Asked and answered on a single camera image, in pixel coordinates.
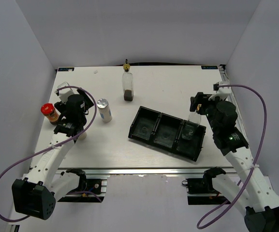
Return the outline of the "clear glass oil bottle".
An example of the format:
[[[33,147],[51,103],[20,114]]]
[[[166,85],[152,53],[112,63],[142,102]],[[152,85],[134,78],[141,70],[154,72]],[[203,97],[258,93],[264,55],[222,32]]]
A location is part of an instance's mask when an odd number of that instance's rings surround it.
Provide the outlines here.
[[[190,112],[188,120],[185,122],[181,133],[182,139],[191,140],[196,134],[196,131],[199,128],[202,120],[202,116],[199,113],[200,108],[201,104],[198,104],[195,107],[195,110]]]

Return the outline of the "red lid sauce jar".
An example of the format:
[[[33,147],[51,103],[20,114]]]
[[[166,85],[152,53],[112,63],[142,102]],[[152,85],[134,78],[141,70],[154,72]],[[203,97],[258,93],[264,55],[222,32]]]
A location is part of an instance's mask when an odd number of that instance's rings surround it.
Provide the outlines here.
[[[59,114],[51,103],[46,103],[41,107],[41,113],[49,120],[52,125],[57,125]]]

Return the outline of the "white shaker with silver lid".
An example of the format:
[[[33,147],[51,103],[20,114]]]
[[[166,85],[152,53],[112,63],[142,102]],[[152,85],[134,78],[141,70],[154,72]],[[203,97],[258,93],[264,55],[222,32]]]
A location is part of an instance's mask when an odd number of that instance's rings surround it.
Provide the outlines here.
[[[78,134],[78,140],[84,140],[87,137],[87,133],[83,130]]]

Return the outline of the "white shaker with blue label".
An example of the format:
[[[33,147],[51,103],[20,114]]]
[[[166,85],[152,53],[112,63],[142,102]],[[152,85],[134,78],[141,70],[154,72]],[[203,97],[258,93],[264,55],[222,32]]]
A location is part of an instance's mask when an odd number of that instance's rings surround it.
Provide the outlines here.
[[[110,122],[112,120],[112,114],[107,99],[99,99],[97,101],[97,108],[103,122]]]

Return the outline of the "glass bottle with dark sauce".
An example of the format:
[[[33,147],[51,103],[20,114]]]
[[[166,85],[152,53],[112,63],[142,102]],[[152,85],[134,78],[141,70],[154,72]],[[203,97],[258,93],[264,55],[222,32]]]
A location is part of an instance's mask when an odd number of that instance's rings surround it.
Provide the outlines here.
[[[133,74],[130,72],[130,64],[125,60],[123,64],[124,73],[122,75],[123,97],[125,101],[133,101]]]

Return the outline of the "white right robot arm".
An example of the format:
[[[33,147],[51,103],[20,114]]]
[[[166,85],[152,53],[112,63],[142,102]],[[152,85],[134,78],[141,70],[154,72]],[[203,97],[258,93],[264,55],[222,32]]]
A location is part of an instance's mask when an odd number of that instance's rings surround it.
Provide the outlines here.
[[[204,94],[191,97],[190,111],[205,115],[213,140],[239,176],[242,187],[233,182],[219,167],[209,169],[203,177],[203,188],[220,192],[243,216],[250,232],[279,232],[279,196],[266,181],[249,144],[235,126],[236,106],[227,101],[228,94]]]

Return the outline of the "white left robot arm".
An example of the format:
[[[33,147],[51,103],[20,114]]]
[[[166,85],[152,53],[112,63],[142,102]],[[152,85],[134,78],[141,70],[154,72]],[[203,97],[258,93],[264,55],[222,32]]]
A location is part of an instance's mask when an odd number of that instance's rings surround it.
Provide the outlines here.
[[[82,170],[69,169],[59,179],[54,176],[67,153],[89,127],[86,116],[94,103],[81,88],[76,94],[69,95],[66,102],[58,102],[61,115],[49,150],[42,153],[36,166],[25,177],[12,184],[16,212],[47,220],[61,198],[71,191],[81,193],[86,189],[87,181]]]

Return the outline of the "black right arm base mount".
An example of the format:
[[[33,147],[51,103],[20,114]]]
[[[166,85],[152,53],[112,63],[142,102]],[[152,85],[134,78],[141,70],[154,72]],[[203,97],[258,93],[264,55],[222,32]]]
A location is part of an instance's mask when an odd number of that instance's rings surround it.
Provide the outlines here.
[[[187,178],[181,182],[187,189],[188,205],[221,205],[230,202],[212,187],[212,179],[226,174],[221,167],[206,170],[201,178]]]

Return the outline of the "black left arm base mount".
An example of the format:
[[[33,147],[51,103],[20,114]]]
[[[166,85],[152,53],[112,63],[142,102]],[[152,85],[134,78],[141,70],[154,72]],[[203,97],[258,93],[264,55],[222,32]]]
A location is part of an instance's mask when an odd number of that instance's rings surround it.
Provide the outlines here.
[[[91,177],[81,169],[61,172],[51,185],[57,202],[63,203],[101,203],[106,186],[107,180]]]

